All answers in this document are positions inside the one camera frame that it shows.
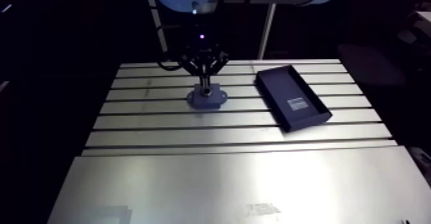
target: metal pole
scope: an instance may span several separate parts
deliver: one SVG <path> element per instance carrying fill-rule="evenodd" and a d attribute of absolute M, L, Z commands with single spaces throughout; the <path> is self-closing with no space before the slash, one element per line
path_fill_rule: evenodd
<path fill-rule="evenodd" d="M 271 31 L 271 25 L 273 24 L 273 18 L 274 18 L 276 6 L 277 4 L 275 3 L 270 4 L 268 6 L 268 12 L 266 14 L 266 20 L 265 20 L 265 28 L 262 34 L 262 38 L 260 40 L 259 54 L 257 56 L 259 60 L 263 59 L 265 55 L 266 43 L 268 42 L 269 32 Z"/>

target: dark floor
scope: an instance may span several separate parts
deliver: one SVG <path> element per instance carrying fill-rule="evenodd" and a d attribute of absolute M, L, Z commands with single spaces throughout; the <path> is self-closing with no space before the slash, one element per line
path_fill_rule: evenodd
<path fill-rule="evenodd" d="M 304 8 L 278 6 L 266 58 L 337 58 L 339 44 L 376 45 L 397 59 L 408 77 L 402 97 L 413 103 L 403 119 L 426 119 L 430 73 L 416 72 L 413 65 L 423 59 L 394 37 L 412 4 L 333 0 Z M 256 58 L 266 6 L 223 7 L 217 39 L 231 59 Z M 188 23 L 163 7 L 160 12 L 164 24 Z M 9 97 L 1 100 L 0 170 L 3 200 L 10 208 L 1 214 L 14 223 L 45 223 L 119 64 L 151 62 L 162 54 L 146 0 L 23 0 L 6 16 L 0 19 L 0 79 L 11 84 L 3 94 Z M 180 48 L 189 32 L 167 30 L 169 47 Z M 385 109 L 373 89 L 362 87 L 378 111 Z M 430 150 L 427 125 L 407 125 L 394 136 Z"/>

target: metal sheet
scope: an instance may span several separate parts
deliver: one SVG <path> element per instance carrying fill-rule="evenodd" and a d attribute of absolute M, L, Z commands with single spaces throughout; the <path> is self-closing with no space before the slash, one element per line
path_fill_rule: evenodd
<path fill-rule="evenodd" d="M 258 71 L 272 69 L 279 65 L 227 65 L 221 69 L 218 75 L 222 74 L 256 74 Z M 341 64 L 320 64 L 320 65 L 294 65 L 299 73 L 346 73 L 347 70 Z M 161 68 L 138 68 L 119 69 L 118 78 L 150 77 L 150 76 L 190 76 L 184 70 L 165 71 Z"/>
<path fill-rule="evenodd" d="M 373 109 L 332 110 L 328 123 L 377 122 Z M 118 128 L 203 128 L 220 126 L 277 126 L 270 112 L 230 112 L 213 114 L 150 114 L 100 116 L 94 129 Z"/>
<path fill-rule="evenodd" d="M 429 224 L 430 206 L 402 146 L 77 157 L 48 223 Z"/>
<path fill-rule="evenodd" d="M 118 156 L 118 155 L 196 155 L 213 153 L 262 153 L 274 151 L 321 150 L 334 148 L 375 148 L 397 146 L 394 140 L 339 141 L 339 142 L 304 142 L 277 143 L 244 146 L 205 146 L 189 148 L 119 148 L 86 149 L 81 156 Z"/>
<path fill-rule="evenodd" d="M 340 85 L 310 85 L 318 96 L 326 95 L 361 95 L 362 91 L 355 84 Z M 121 89 L 111 90 L 106 100 L 151 100 L 151 99 L 185 99 L 192 87 L 173 87 L 159 89 Z M 255 86 L 223 87 L 230 98 L 260 97 Z"/>
<path fill-rule="evenodd" d="M 364 108 L 371 107 L 365 96 L 330 96 L 320 97 L 328 108 Z M 225 111 L 256 111 L 267 110 L 262 98 L 229 99 L 221 105 L 219 110 L 206 110 L 205 112 Z M 144 114 L 168 112 L 199 112 L 193 109 L 185 100 L 172 101 L 126 101 L 108 102 L 102 106 L 101 114 Z"/>
<path fill-rule="evenodd" d="M 285 134 L 277 127 L 92 132 L 87 146 L 174 146 L 389 138 L 383 124 L 320 125 Z"/>
<path fill-rule="evenodd" d="M 339 74 L 302 74 L 302 78 L 308 84 L 325 83 L 354 83 L 348 73 Z M 253 85 L 255 76 L 213 76 L 213 83 L 223 85 Z M 148 88 L 148 87 L 191 87 L 199 83 L 197 76 L 162 77 L 162 78 L 118 78 L 115 79 L 112 88 Z"/>
<path fill-rule="evenodd" d="M 230 60 L 227 65 L 289 65 L 289 64 L 340 64 L 338 59 L 297 59 L 297 60 Z M 164 65 L 178 65 L 176 62 L 164 62 Z M 155 62 L 125 63 L 120 68 L 159 67 Z"/>

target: black tray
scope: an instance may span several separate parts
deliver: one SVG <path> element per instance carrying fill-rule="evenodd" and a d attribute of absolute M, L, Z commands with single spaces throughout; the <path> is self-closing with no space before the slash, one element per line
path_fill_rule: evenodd
<path fill-rule="evenodd" d="M 291 65 L 259 71 L 256 86 L 286 132 L 319 125 L 332 117 Z"/>

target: metal table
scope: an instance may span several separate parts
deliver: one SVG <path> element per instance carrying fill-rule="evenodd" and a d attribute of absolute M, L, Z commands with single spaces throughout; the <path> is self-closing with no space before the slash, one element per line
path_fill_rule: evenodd
<path fill-rule="evenodd" d="M 253 81 L 257 71 L 286 64 L 296 68 L 331 110 L 329 122 L 289 134 L 279 129 Z M 229 100 L 219 110 L 197 111 L 185 97 L 198 77 L 156 64 L 122 64 L 82 155 L 396 145 L 339 60 L 230 61 L 212 81 L 221 84 Z"/>
<path fill-rule="evenodd" d="M 328 123 L 278 128 L 253 79 L 283 64 Z M 214 79 L 230 99 L 208 112 L 185 102 L 197 80 L 123 64 L 49 224 L 431 223 L 428 184 L 338 60 L 232 61 Z"/>
<path fill-rule="evenodd" d="M 77 157 L 49 224 L 431 223 L 403 146 Z"/>

